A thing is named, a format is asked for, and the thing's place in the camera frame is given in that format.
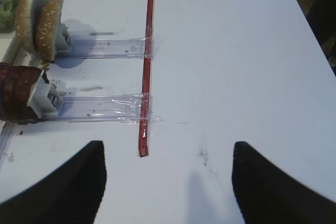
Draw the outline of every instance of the red rod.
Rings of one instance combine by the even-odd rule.
[[[154,0],[148,0],[147,3],[147,20],[146,20],[146,41],[145,41],[145,58],[143,60],[142,75],[142,106],[140,113],[139,126],[139,155],[140,157],[148,156],[148,117],[150,104],[150,86],[151,86],[151,56],[152,56],[152,35],[153,35],[153,13]]]

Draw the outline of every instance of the red straw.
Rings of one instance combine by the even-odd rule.
[[[147,21],[146,21],[146,41],[145,58],[143,60],[142,76],[142,106],[140,113],[139,126],[139,155],[148,156],[148,116],[150,104],[150,86],[151,86],[151,56],[152,56],[152,35],[153,35],[153,9],[154,0],[148,0],[147,3]]]

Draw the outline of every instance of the white tabletop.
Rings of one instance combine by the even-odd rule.
[[[145,10],[146,0],[65,0],[62,19],[79,37],[134,38]],[[137,157],[138,124],[19,126],[1,200],[90,140],[104,141],[108,170],[95,223],[243,223],[230,181],[236,141],[336,200],[336,81],[296,0],[155,0],[154,34],[152,105],[164,122],[151,124],[149,157]],[[94,94],[141,91],[142,60],[98,61],[49,75],[78,95],[93,84],[104,87]]]

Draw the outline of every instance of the white table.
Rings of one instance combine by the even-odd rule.
[[[145,10],[146,0],[65,0],[62,19],[83,28],[78,36],[134,38],[144,36]],[[108,169],[96,223],[243,223],[230,181],[236,141],[336,200],[336,81],[296,0],[155,0],[154,30],[152,105],[164,122],[151,125],[150,156],[137,157],[137,124],[20,126],[0,169],[1,200],[90,140],[104,141]],[[79,69],[87,79],[74,80]],[[68,71],[58,78],[70,87],[141,91],[141,60]]]

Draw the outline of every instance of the clear plastic strip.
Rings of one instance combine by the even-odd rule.
[[[14,125],[15,125],[14,123],[5,123],[4,127],[2,128],[2,131],[0,134],[0,154],[1,154],[0,163],[3,160],[9,139],[14,129]]]
[[[63,97],[58,115],[45,115],[40,121],[57,122],[138,122],[145,95],[103,97]]]
[[[58,58],[113,59],[144,58],[144,38],[129,40],[75,40],[69,52],[58,52]]]

